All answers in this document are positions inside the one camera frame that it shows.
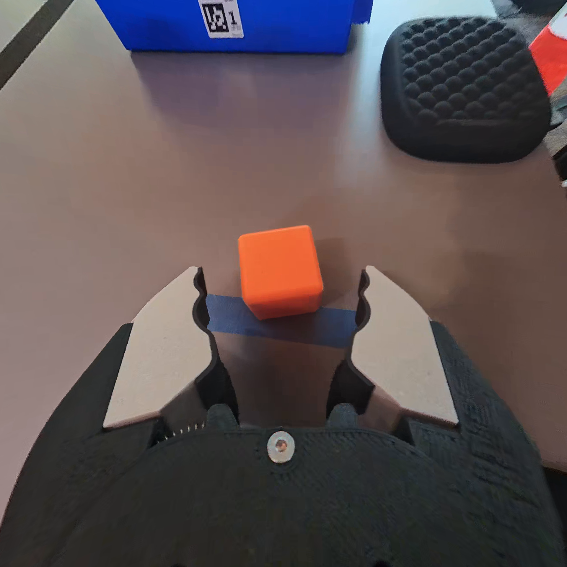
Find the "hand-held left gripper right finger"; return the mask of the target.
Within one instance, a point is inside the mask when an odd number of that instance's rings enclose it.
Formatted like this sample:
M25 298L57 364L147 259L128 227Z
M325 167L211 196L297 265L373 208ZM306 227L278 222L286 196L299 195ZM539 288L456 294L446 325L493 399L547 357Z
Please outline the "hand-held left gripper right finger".
M349 404L367 429L395 431L403 418L457 428L432 320L374 266L361 272L355 324L330 384L328 415Z

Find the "orange foam cube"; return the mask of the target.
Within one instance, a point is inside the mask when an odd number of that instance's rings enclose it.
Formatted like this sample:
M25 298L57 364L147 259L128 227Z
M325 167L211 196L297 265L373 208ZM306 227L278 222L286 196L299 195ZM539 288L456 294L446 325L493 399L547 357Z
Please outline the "orange foam cube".
M324 286L308 225L243 234L237 244L242 298L257 319L319 309Z

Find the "orange traffic cone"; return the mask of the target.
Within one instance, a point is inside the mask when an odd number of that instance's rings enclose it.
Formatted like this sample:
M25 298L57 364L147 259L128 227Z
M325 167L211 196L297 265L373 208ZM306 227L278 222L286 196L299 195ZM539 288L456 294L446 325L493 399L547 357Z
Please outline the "orange traffic cone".
M551 97L566 77L566 37L555 35L546 25L529 45L529 51Z

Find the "blue plastic bin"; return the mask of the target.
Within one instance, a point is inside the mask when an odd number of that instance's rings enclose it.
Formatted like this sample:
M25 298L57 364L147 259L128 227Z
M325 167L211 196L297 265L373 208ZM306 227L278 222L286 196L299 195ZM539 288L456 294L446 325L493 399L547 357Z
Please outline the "blue plastic bin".
M96 1L131 52L343 54L373 1Z

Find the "blue tape strip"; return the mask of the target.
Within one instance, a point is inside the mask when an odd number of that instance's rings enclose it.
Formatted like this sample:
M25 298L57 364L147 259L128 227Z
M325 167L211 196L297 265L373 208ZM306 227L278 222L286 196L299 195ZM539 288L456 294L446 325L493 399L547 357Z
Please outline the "blue tape strip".
M259 320L240 297L210 294L206 305L212 332L345 349L356 329L356 312L349 309Z

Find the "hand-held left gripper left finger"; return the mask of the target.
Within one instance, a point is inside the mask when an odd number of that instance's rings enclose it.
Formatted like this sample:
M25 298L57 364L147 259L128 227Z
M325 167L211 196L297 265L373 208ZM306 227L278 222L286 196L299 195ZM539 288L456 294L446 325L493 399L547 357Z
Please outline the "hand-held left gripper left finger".
M207 295L203 269L191 266L138 312L104 429L160 419L177 435L204 427L214 405L235 414L235 390L208 328Z

